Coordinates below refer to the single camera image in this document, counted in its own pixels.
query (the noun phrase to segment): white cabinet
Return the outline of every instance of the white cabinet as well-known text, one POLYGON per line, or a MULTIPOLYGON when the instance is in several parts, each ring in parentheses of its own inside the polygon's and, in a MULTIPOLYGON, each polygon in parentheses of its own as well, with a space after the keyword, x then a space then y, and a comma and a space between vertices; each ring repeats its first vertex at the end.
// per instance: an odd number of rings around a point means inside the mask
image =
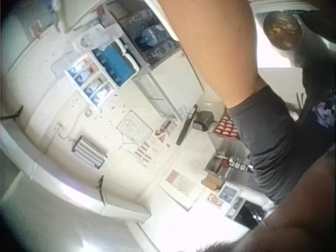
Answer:
POLYGON ((203 93, 184 52, 180 50, 158 65, 152 76, 174 107, 176 117, 184 120, 203 93))

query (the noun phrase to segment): light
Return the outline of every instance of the light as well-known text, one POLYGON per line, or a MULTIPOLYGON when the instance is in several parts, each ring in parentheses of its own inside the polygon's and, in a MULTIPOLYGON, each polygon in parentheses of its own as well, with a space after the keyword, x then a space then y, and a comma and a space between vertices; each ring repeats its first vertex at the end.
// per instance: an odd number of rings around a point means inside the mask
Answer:
POLYGON ((80 250, 80 252, 100 252, 100 250, 96 246, 89 244, 84 240, 83 248, 80 250))

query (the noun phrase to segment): plastic container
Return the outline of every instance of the plastic container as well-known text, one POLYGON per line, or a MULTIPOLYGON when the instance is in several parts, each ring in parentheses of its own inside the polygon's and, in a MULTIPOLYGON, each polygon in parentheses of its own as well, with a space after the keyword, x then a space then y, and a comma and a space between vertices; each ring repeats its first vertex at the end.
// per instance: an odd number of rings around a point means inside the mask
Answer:
POLYGON ((86 53, 96 48, 105 50, 112 42, 116 41, 123 34, 118 24, 113 24, 106 28, 96 25, 82 33, 74 41, 74 47, 81 53, 86 53))
POLYGON ((169 33, 163 25, 153 25, 146 28, 142 32, 141 43, 147 44, 149 46, 155 46, 169 38, 169 33))

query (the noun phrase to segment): metal vent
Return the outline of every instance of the metal vent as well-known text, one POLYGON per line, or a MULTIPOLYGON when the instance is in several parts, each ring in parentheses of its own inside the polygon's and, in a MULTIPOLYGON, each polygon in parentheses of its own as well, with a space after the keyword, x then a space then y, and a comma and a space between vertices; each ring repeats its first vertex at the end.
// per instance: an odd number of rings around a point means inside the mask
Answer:
POLYGON ((89 140, 80 136, 71 150, 77 157, 89 165, 99 169, 107 159, 107 155, 89 140))

